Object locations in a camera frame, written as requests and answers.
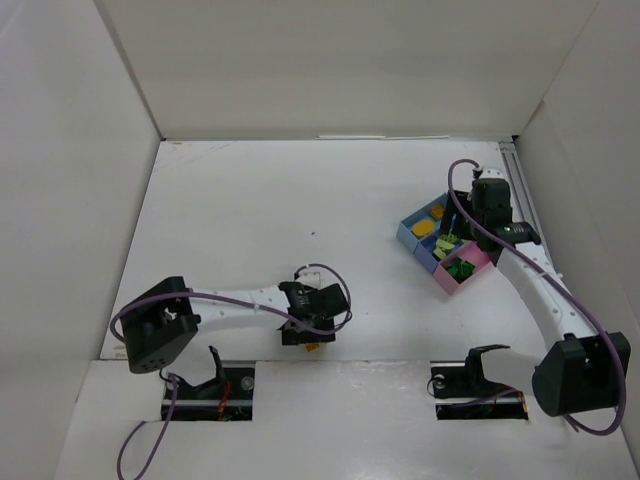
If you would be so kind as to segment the orange square lego brick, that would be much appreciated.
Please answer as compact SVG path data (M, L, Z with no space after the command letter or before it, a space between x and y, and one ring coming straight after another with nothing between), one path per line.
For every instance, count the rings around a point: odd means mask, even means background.
M445 208L442 207L441 205L436 205L431 209L431 213L436 220L440 220L444 216Z

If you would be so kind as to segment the small green lego brick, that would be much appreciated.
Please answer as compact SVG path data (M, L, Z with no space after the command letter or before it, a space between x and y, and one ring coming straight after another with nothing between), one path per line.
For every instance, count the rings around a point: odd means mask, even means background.
M466 260L461 261L457 267L458 275L456 279L459 283L462 283L471 277L475 270L475 265Z

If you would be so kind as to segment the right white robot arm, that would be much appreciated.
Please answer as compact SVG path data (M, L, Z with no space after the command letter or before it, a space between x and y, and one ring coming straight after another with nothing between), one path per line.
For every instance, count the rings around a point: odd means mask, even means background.
M622 415L629 341L593 325L550 265L539 234L512 214L508 182L479 178L468 192L449 191L442 226L488 255L535 320L547 349L532 375L541 409L551 417L606 408Z

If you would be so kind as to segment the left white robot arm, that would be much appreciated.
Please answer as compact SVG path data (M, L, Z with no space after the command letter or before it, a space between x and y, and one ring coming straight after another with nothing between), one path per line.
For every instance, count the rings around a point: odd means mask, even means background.
M343 283L323 288L290 281L254 290L196 291L183 277L168 277L125 305L112 319L112 335L123 343L129 371L164 372L204 395L224 382L214 332L264 329L284 346L330 343L352 317Z

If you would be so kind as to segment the blue container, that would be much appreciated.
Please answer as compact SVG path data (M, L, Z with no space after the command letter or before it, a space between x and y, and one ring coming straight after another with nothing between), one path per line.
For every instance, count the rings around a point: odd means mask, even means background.
M415 252L421 240L439 230L447 197L448 194L443 193L400 221L396 238L410 253Z

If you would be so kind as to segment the orange oval lego piece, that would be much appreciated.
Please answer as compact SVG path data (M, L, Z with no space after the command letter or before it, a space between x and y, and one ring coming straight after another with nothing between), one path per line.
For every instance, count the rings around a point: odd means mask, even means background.
M432 220L425 218L423 220L416 222L412 226L411 231L413 235L416 236L417 238L422 238L424 236L429 235L431 232L434 231L434 229L435 229L435 223Z

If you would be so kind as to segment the pink container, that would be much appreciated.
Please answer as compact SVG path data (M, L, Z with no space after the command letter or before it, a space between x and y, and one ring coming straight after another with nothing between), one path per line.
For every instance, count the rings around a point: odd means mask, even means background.
M438 264L433 277L447 294L453 295L491 265L486 252L475 242L467 242Z

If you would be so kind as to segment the aluminium rail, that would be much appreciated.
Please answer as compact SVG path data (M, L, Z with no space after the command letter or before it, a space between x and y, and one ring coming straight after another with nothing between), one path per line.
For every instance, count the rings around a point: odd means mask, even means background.
M514 142L501 141L498 143L503 158L506 175L513 189L516 209L522 220L530 223L536 230L540 230L535 206L530 195L521 162Z

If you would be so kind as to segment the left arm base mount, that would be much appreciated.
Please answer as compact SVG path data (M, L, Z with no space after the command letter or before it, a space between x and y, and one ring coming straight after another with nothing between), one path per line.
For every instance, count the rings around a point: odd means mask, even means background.
M209 346L211 361L207 382L191 386L176 376L177 400L172 420L209 422L248 422L253 417L256 363L223 361L218 350Z

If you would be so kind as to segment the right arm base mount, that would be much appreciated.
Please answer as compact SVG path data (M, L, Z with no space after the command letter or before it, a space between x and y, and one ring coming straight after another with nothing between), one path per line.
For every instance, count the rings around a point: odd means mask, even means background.
M474 347L464 360L430 362L426 389L435 400L437 420L529 420L524 394L485 376L482 355L502 349L509 349L509 346Z

